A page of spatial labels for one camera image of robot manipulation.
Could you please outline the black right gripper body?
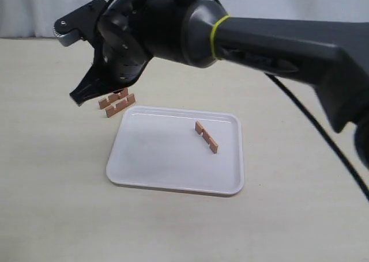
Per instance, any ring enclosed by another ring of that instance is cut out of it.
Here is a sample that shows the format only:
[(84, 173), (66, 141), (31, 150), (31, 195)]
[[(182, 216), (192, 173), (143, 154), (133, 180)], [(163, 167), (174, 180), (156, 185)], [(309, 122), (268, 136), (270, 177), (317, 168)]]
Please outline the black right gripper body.
[(97, 22), (99, 83), (127, 88), (154, 57), (185, 63), (183, 23), (196, 0), (113, 0)]

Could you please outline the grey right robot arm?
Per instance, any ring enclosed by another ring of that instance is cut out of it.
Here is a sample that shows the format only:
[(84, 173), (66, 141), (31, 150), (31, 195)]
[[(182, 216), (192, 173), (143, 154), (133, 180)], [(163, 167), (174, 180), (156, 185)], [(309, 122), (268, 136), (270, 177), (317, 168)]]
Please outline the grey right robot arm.
[(227, 60), (310, 85), (336, 132), (356, 125), (368, 164), (368, 24), (231, 17), (211, 0), (110, 0), (90, 20), (94, 61), (81, 105), (136, 83), (154, 58), (197, 68)]

